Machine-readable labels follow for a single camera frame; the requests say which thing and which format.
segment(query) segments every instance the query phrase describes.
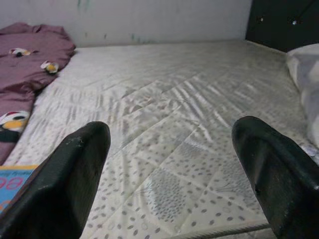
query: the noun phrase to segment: dotted pattern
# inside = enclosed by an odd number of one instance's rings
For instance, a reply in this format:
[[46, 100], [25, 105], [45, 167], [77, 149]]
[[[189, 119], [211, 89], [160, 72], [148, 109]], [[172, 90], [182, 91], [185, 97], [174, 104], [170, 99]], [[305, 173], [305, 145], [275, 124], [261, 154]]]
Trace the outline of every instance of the dotted pattern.
[[39, 164], [100, 120], [112, 145], [82, 239], [161, 239], [252, 222], [264, 216], [231, 142], [245, 115], [319, 155], [280, 53], [245, 41], [78, 49], [37, 98], [6, 164]]

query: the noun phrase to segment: mattress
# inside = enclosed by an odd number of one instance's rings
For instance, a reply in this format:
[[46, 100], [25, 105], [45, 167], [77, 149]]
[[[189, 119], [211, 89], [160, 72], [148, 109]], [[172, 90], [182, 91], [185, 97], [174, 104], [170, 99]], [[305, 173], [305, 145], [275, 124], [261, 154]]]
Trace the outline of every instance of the mattress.
[[112, 143], [82, 239], [270, 238], [231, 142], [246, 115], [317, 153], [284, 53], [247, 41], [78, 48], [5, 165], [40, 164], [100, 120]]

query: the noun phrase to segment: purple blanket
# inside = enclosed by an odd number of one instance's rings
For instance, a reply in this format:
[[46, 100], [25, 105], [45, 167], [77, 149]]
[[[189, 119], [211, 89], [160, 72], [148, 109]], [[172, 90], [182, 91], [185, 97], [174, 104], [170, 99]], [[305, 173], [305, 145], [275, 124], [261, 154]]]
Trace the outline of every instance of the purple blanket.
[[0, 29], [0, 165], [32, 111], [35, 92], [50, 84], [74, 54], [59, 26], [16, 23]]

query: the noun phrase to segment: blue book cover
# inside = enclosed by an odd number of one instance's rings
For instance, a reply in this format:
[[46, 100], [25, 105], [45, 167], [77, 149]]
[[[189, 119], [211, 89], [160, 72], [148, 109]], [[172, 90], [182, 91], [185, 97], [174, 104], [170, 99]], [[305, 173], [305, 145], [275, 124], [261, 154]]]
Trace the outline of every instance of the blue book cover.
[[0, 213], [25, 184], [37, 165], [0, 166]]

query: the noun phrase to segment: black object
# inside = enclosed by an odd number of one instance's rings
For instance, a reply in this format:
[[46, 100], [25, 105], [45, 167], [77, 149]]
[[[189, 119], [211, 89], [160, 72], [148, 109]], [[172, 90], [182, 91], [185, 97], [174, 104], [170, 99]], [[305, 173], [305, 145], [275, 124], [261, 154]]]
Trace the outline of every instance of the black object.
[[319, 0], [254, 0], [246, 39], [281, 51], [319, 43]]
[[275, 235], [319, 237], [319, 167], [290, 138], [255, 117], [239, 119], [234, 148]]
[[0, 239], [78, 239], [110, 142], [102, 122], [67, 136], [0, 214]]

